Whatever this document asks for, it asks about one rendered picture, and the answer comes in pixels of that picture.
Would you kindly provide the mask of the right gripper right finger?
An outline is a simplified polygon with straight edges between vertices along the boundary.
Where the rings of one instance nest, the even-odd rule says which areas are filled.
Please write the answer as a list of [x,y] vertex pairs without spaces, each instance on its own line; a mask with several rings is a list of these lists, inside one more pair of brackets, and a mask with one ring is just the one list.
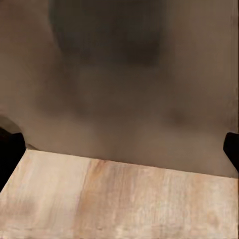
[[239,173],[239,134],[228,132],[223,150]]

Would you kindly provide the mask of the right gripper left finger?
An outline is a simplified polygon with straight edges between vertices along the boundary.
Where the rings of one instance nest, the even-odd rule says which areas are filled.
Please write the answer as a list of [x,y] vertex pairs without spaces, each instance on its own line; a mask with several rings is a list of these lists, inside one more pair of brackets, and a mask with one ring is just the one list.
[[22,133],[0,137],[0,192],[25,152]]

